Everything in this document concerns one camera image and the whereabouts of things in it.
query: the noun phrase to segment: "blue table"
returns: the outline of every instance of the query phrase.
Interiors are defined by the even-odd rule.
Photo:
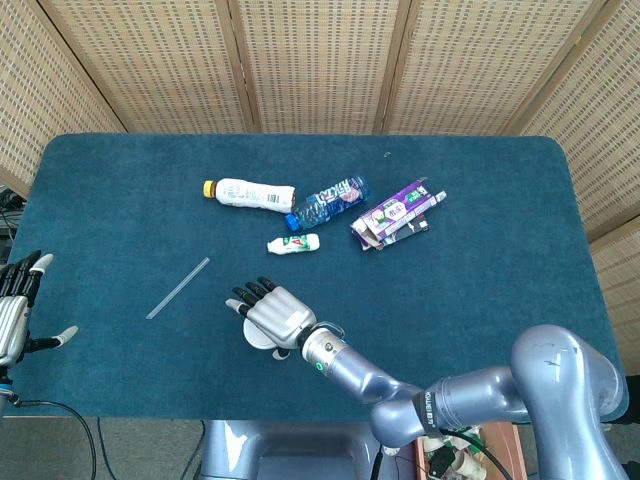
[[[294,185],[304,198],[352,173],[372,199],[317,228],[310,254],[266,253],[287,233],[282,215],[202,195],[205,179],[236,177]],[[421,176],[448,193],[427,212],[430,231],[360,251],[349,223]],[[539,323],[574,330],[621,365],[566,160],[548,138],[65,135],[44,153],[12,258],[33,249],[56,260],[32,335],[80,331],[14,368],[15,388],[87,415],[366,418],[297,355],[275,362],[244,341],[224,300],[259,275],[425,387],[507,364],[515,338]],[[211,263],[145,320],[205,256]]]

